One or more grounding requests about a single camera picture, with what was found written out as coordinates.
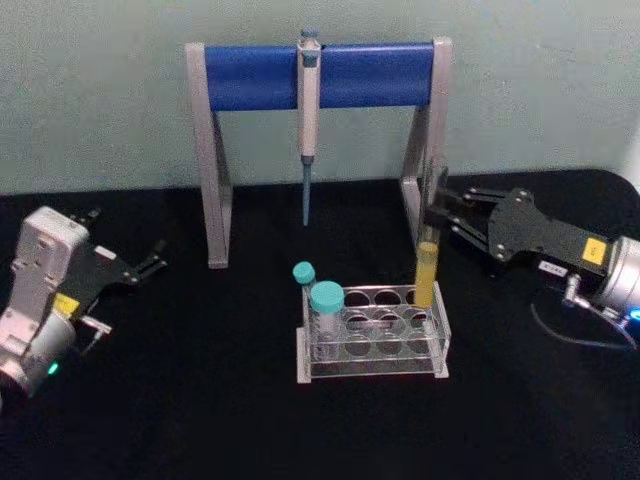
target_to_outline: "yellow liquid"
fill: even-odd
[[[429,308],[433,303],[433,282],[436,279],[438,266],[438,244],[420,242],[417,257],[415,305],[420,308]]]

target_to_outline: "metal leg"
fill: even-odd
[[[209,268],[227,268],[231,227],[231,184],[218,120],[211,114],[203,43],[185,45],[193,130],[200,167]]]
[[[440,164],[446,163],[444,134],[449,101],[452,49],[453,44],[450,38],[434,38],[429,107],[416,108],[405,153],[400,187],[414,245],[418,241],[418,228],[422,215],[419,211],[420,190],[418,189],[420,165],[431,159]]]

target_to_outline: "tube with yellow liquid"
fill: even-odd
[[[429,309],[433,303],[433,282],[438,268],[438,244],[440,229],[428,223],[426,210],[434,204],[443,203],[442,189],[447,181],[447,168],[437,159],[425,165],[422,183],[422,201],[420,204],[420,223],[418,225],[418,244],[416,245],[416,307]]]

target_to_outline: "light blue wall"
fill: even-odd
[[[452,171],[617,171],[640,111],[636,0],[59,0],[0,17],[0,192],[198,181],[182,45],[454,40]],[[410,111],[322,111],[317,179],[397,176]],[[222,116],[236,183],[298,181],[295,113]]]

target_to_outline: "black table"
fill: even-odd
[[[610,173],[449,185],[525,187],[549,215],[640,238],[639,197]],[[170,262],[135,294],[104,298],[94,314],[115,326],[112,336],[82,363],[62,365],[0,425],[0,478],[640,476],[640,357],[549,338],[528,310],[537,275],[515,269],[490,280],[477,256],[451,243],[439,271],[453,329],[449,379],[297,385],[291,268],[308,259],[343,285],[411,282],[400,191],[395,181],[315,185],[306,230],[297,186],[235,192],[227,271],[206,267],[197,190],[0,199],[0,258],[12,257],[23,217],[38,206],[100,205],[93,241],[136,262],[164,238]],[[11,286],[3,267],[0,305]],[[553,320],[562,327],[566,318]]]

